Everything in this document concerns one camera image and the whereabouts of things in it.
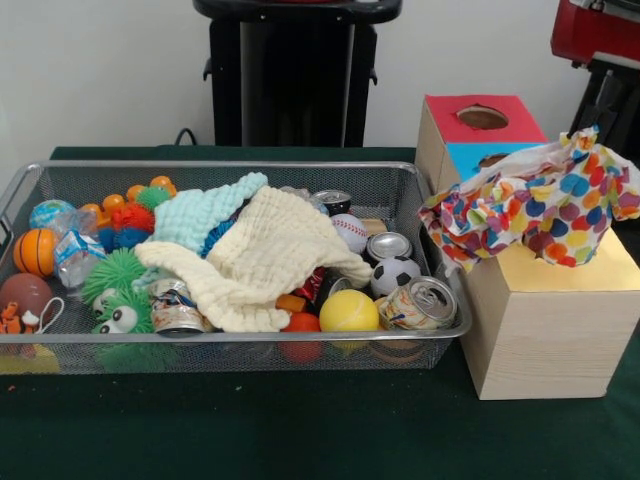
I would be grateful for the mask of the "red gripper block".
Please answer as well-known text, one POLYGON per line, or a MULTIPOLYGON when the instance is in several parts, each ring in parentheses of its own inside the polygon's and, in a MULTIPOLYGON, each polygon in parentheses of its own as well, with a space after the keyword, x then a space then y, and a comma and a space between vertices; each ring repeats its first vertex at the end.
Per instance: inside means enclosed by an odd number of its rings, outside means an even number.
MULTIPOLYGON (((639 2, 561 0, 550 44, 554 56, 578 65, 597 61, 638 70, 639 2)), ((630 86, 622 79, 606 70, 591 71, 570 132, 597 122, 600 143, 622 146, 629 95, 630 86)))

